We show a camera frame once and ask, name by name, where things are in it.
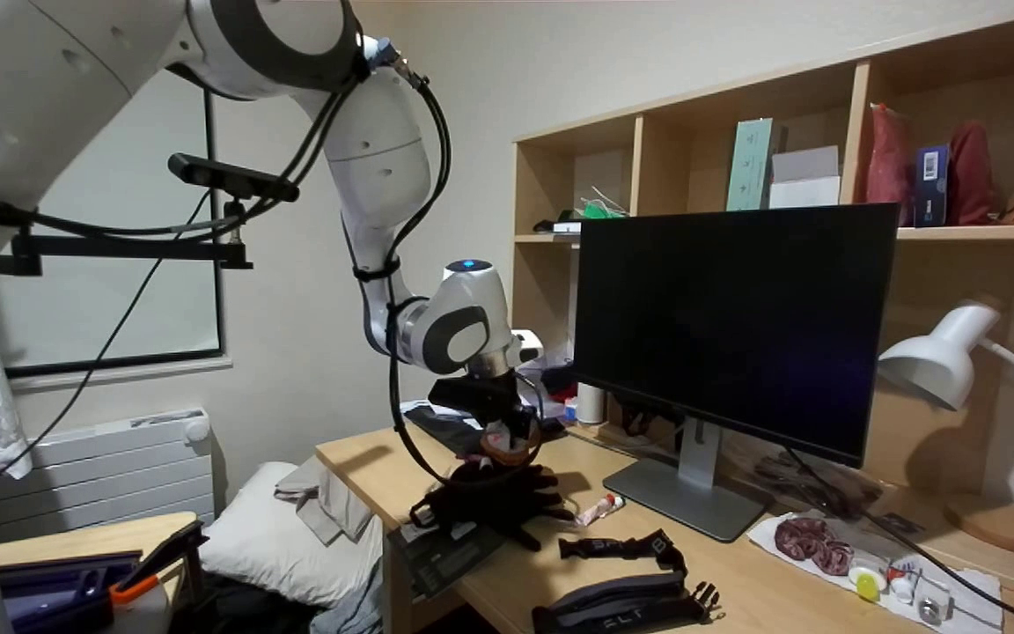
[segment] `white wall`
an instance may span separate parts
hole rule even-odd
[[[765,76],[1014,18],[1014,0],[363,0],[363,24],[386,32],[434,78],[455,131],[455,175],[437,215],[408,240],[413,288],[441,264],[480,255],[510,276],[510,143]],[[224,159],[277,165],[302,131],[286,102],[230,106]],[[201,402],[214,416],[237,490],[263,460],[302,460],[317,441],[386,426],[383,360],[358,334],[358,295],[336,235],[336,201],[312,175],[294,207],[258,221],[258,271],[230,276],[232,370],[104,383],[70,423]],[[24,395],[34,431],[63,392]]]

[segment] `monitor stand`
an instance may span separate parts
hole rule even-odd
[[[719,426],[683,420],[679,468],[642,460],[604,488],[708,538],[732,544],[765,514],[765,505],[713,488],[719,436]]]

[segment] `computer monitor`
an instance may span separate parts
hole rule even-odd
[[[713,488],[739,431],[863,465],[896,207],[791,207],[581,221],[575,370],[683,416],[679,468],[608,490],[719,544],[765,505]]]

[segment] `white desk lamp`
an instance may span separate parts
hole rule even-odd
[[[954,308],[928,334],[892,345],[880,355],[880,377],[903,383],[942,410],[962,410],[970,389],[969,354],[975,345],[1014,368],[1011,349],[981,339],[991,325],[991,308]],[[1014,549],[1014,509],[990,509],[963,497],[948,500],[948,509],[970,536]]]

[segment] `robotic arm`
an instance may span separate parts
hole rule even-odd
[[[434,375],[514,380],[517,339],[487,260],[448,264],[434,295],[413,295],[399,276],[399,244],[442,183],[430,188],[402,94],[402,82],[421,89],[421,78],[358,32],[349,0],[0,0],[0,249],[165,69],[230,98],[288,94],[312,120],[334,112],[320,148],[342,193],[365,342]]]

